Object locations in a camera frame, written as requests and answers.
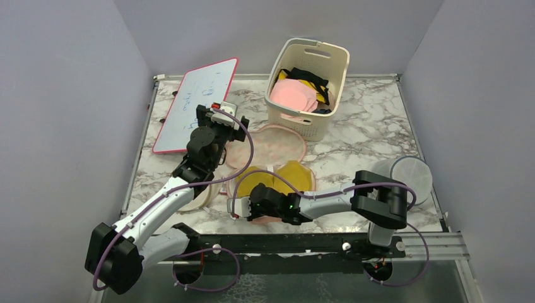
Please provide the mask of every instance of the whiteboard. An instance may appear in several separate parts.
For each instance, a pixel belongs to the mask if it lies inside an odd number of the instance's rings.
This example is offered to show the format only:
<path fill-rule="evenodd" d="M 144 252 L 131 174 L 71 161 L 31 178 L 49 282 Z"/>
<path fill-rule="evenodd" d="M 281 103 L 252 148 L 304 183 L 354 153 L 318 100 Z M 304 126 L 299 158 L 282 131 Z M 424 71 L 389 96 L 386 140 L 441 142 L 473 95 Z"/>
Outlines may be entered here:
<path fill-rule="evenodd" d="M 191 132 L 197 128 L 197 105 L 209 107 L 225 100 L 238 66 L 227 59 L 188 71 L 152 147 L 153 153 L 184 152 Z"/>

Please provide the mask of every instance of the pink fabric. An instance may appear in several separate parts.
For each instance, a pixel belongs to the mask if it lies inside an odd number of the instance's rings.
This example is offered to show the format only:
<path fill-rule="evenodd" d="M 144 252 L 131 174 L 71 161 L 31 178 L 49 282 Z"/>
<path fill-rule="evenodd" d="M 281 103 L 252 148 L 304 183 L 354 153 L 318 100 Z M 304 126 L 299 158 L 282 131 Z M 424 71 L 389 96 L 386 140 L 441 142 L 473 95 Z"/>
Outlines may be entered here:
<path fill-rule="evenodd" d="M 254 156 L 251 165 L 281 165 L 290 160 L 301 162 L 307 152 L 303 137 L 284 126 L 269 124 L 258 131 L 251 131 Z M 226 164 L 242 168 L 249 159 L 249 142 L 237 140 L 226 145 Z"/>
<path fill-rule="evenodd" d="M 312 112 L 317 108 L 316 91 L 294 79 L 278 80 L 269 98 L 295 110 Z"/>

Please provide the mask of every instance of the yellow fabric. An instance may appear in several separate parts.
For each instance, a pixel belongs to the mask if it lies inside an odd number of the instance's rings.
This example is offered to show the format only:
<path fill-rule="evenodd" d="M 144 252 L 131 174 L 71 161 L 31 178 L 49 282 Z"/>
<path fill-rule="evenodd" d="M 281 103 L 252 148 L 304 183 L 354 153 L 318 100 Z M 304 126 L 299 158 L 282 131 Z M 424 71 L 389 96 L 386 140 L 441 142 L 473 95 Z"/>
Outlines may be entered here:
<path fill-rule="evenodd" d="M 249 167 L 242 172 L 237 180 L 241 180 L 243 175 L 251 170 L 260 169 L 256 166 Z M 311 191 L 312 190 L 312 171 L 304 167 L 296 160 L 288 161 L 284 166 L 275 171 L 278 175 L 286 179 L 291 185 L 295 186 L 299 191 Z M 264 183 L 265 186 L 271 187 L 280 193 L 289 194 L 293 193 L 291 188 L 287 186 L 283 181 L 273 177 L 265 172 L 257 172 L 252 175 L 248 175 L 244 181 L 238 187 L 237 197 L 249 196 L 250 192 L 255 186 L 260 183 Z"/>
<path fill-rule="evenodd" d="M 244 172 L 242 172 L 238 177 L 237 181 L 243 178 L 243 175 L 250 172 L 251 170 L 260 169 L 256 166 L 248 167 Z M 238 198 L 249 196 L 252 189 L 260 183 L 264 183 L 267 187 L 273 187 L 273 176 L 266 174 L 265 172 L 257 172 L 252 175 L 248 175 L 238 187 Z"/>
<path fill-rule="evenodd" d="M 312 190 L 312 172 L 296 160 L 288 161 L 275 172 L 299 191 Z M 274 178 L 273 188 L 283 194 L 293 193 L 293 190 L 278 178 Z"/>
<path fill-rule="evenodd" d="M 281 70 L 281 72 L 279 73 L 279 78 L 278 78 L 277 80 L 286 79 L 287 76 L 288 76 L 288 75 L 287 75 L 284 71 Z M 306 80 L 297 80 L 297 81 L 303 83 L 304 85 L 310 87 L 310 88 L 313 89 L 313 90 L 316 90 L 314 84 L 312 84 L 312 83 L 309 82 L 309 81 L 306 81 Z M 325 98 L 324 98 L 320 93 L 316 93 L 316 100 L 317 100 L 318 102 L 325 103 Z"/>

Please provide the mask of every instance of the screw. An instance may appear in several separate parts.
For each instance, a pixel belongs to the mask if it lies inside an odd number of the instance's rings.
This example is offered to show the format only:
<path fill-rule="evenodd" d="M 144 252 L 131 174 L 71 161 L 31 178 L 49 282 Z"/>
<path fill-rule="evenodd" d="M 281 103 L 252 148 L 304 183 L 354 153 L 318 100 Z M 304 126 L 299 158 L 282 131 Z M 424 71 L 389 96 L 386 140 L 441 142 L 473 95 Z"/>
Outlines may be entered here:
<path fill-rule="evenodd" d="M 405 251 L 405 243 L 399 241 L 398 243 L 396 243 L 396 248 L 398 251 Z"/>
<path fill-rule="evenodd" d="M 351 248 L 351 244 L 345 242 L 344 244 L 342 244 L 342 250 L 343 251 L 347 251 Z"/>
<path fill-rule="evenodd" d="M 214 244 L 214 245 L 212 246 L 212 248 L 221 248 L 221 246 L 220 246 L 219 244 Z M 213 250 L 213 252 L 214 252 L 215 254 L 219 254 L 221 251 L 220 251 L 220 250 Z"/>

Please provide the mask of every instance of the black fabric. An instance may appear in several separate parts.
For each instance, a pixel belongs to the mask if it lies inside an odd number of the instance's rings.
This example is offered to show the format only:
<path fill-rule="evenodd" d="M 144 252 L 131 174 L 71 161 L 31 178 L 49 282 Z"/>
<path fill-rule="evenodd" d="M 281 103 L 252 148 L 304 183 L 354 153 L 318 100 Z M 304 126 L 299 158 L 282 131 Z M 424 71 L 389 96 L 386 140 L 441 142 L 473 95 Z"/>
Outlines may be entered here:
<path fill-rule="evenodd" d="M 330 114 L 331 112 L 332 112 L 332 110 L 330 110 L 330 109 L 317 109 L 317 110 L 313 111 L 312 113 L 313 114 L 324 114 L 324 115 L 326 115 L 326 114 Z"/>
<path fill-rule="evenodd" d="M 292 68 L 291 71 L 283 68 L 283 71 L 286 73 L 287 79 L 305 80 L 312 83 L 316 91 L 325 99 L 325 104 L 329 105 L 329 94 L 327 93 L 329 91 L 329 89 L 327 88 L 329 80 L 320 78 L 315 74 L 311 73 L 310 71 L 304 71 L 298 68 Z"/>

